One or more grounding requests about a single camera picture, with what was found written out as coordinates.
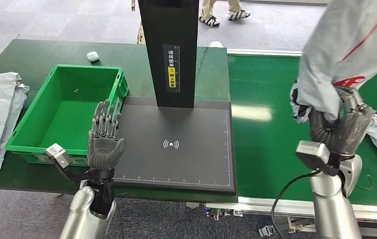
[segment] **black cable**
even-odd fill
[[[206,49],[202,52],[202,55],[200,56],[200,63],[199,63],[199,67],[197,68],[196,70],[196,75],[197,73],[200,71],[200,68],[201,68],[201,64],[203,62],[203,55],[206,53],[206,51],[209,49],[209,47],[206,47]]]
[[[120,209],[117,208],[116,210],[117,210],[117,213],[118,213],[118,221],[120,222],[120,225],[121,225],[121,239],[124,239],[124,226],[122,224]]]
[[[282,194],[285,192],[285,190],[291,185],[293,184],[295,181],[297,181],[298,179],[302,179],[302,178],[306,178],[306,177],[313,177],[314,175],[318,174],[322,172],[321,169],[318,169],[317,171],[315,172],[312,172],[312,173],[307,173],[307,174],[303,174],[303,175],[300,175],[294,179],[291,179],[291,181],[289,181],[283,188],[282,190],[280,191],[279,195],[277,196],[277,198],[275,199],[274,201],[274,204],[272,205],[272,210],[271,210],[271,218],[272,218],[272,223],[274,224],[274,227],[275,229],[277,230],[278,234],[280,235],[280,237],[282,239],[285,239],[284,235],[281,233],[280,229],[278,228],[277,224],[275,223],[275,218],[274,218],[274,214],[275,214],[275,207],[277,206],[277,203],[279,201],[279,199],[281,198]]]

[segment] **robotic hand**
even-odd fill
[[[109,170],[115,167],[125,147],[125,140],[118,139],[121,114],[117,113],[113,118],[113,106],[107,114],[108,105],[108,100],[99,102],[89,131],[88,165],[96,170]]]
[[[357,90],[337,88],[346,115],[334,123],[324,113],[309,115],[313,142],[301,141],[297,157],[312,169],[321,170],[310,177],[315,211],[316,238],[361,239],[354,210],[347,197],[362,168],[355,152],[366,135],[374,110],[363,103]]]
[[[90,169],[86,173],[76,175],[70,171],[73,160],[58,144],[45,150],[64,176],[70,181],[81,181],[60,239],[103,239],[114,215],[112,178],[114,167],[124,152],[125,140],[118,139],[120,114],[113,117],[112,106],[106,113],[108,104],[108,100],[100,102],[92,119],[87,153]]]

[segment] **person's feet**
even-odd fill
[[[215,26],[215,27],[217,27],[217,26],[220,25],[218,19],[216,19],[216,17],[214,17],[214,16],[211,16],[211,17],[208,18],[208,19],[203,19],[203,18],[200,16],[200,17],[199,17],[199,21],[200,21],[201,23],[203,23],[203,24],[208,25],[208,26]]]
[[[241,11],[229,11],[228,20],[234,21],[238,19],[245,19],[250,17],[250,14],[252,14],[248,10],[241,10]]]

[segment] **black vertical stand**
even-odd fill
[[[199,0],[139,0],[159,107],[193,108]]]

